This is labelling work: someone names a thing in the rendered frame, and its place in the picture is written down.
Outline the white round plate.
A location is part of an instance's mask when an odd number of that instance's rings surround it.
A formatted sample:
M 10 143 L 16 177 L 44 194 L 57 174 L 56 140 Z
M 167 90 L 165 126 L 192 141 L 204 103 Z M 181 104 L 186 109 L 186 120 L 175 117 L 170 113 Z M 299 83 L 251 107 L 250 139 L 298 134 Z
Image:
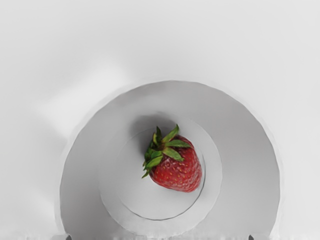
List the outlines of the white round plate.
M 179 126 L 202 167 L 191 193 L 144 177 L 156 127 Z M 72 240 L 268 237 L 280 201 L 274 147 L 260 122 L 216 88 L 146 84 L 102 107 L 76 137 L 60 184 L 60 215 Z

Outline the red strawberry with green leaves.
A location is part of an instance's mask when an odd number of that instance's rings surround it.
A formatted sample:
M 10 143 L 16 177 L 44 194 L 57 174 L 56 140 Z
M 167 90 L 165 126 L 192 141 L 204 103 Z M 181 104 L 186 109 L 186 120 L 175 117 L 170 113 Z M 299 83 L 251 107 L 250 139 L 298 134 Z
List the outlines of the red strawberry with green leaves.
M 202 179 L 202 167 L 195 147 L 190 140 L 179 134 L 176 125 L 167 135 L 156 127 L 144 154 L 142 178 L 166 189 L 191 193 Z

